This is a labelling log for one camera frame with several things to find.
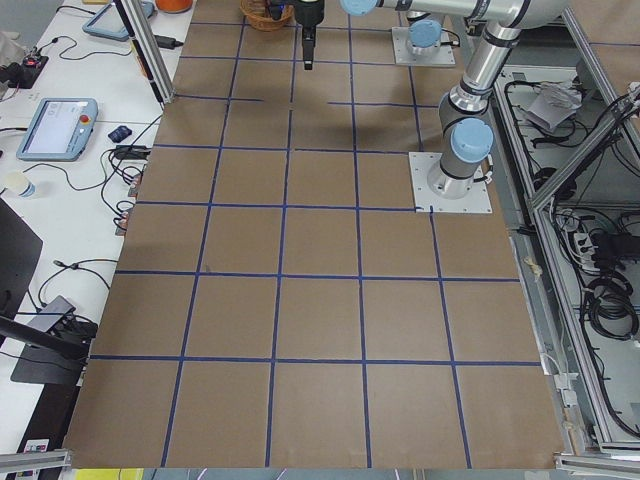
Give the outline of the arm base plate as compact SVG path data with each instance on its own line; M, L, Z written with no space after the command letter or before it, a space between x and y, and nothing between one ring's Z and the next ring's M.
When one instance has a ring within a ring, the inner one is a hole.
M408 154L414 208L425 213L491 214L488 184L481 166L466 180L447 177L440 168L439 152Z
M446 45L449 36L445 32L441 34L442 43L426 48L411 44L408 27L393 27L391 36L397 65L452 68L456 64L452 47Z

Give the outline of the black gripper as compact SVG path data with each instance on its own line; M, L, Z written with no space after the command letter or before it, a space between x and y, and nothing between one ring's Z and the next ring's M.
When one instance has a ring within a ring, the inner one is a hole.
M302 26L303 66L312 69L316 46L316 28L324 20L324 0L295 0L294 15L296 22Z
M273 21L284 21L293 15L293 7L289 0L267 0L267 12Z

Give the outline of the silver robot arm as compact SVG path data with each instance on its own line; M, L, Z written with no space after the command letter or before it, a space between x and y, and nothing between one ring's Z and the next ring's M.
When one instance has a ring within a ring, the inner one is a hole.
M266 1L266 10L273 20L279 20L285 6L292 6L296 22L302 26L303 53L312 55L316 45L316 27L324 20L324 1ZM350 15L365 15L376 1L342 1L343 9ZM430 48L439 44L443 20L427 12L407 11L409 22L409 47Z
M342 1L350 15L375 8L419 11L485 20L487 24L458 85L439 105L444 151L428 173L438 196L457 200L467 195L478 166L489 155L494 133L485 122L492 88L523 30L542 27L560 16L566 1Z

